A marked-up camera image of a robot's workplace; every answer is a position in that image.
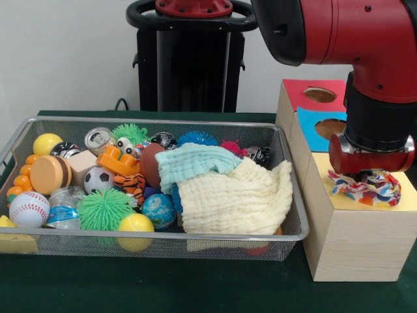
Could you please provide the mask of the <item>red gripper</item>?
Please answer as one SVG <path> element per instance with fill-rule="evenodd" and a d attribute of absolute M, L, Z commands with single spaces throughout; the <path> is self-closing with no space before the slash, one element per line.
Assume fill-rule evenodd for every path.
<path fill-rule="evenodd" d="M 371 170 L 406 171 L 414 162 L 416 147 L 413 138 L 409 136 L 400 151 L 372 153 L 353 146 L 344 134 L 333 134 L 328 151 L 331 166 L 336 173 L 357 174 Z"/>

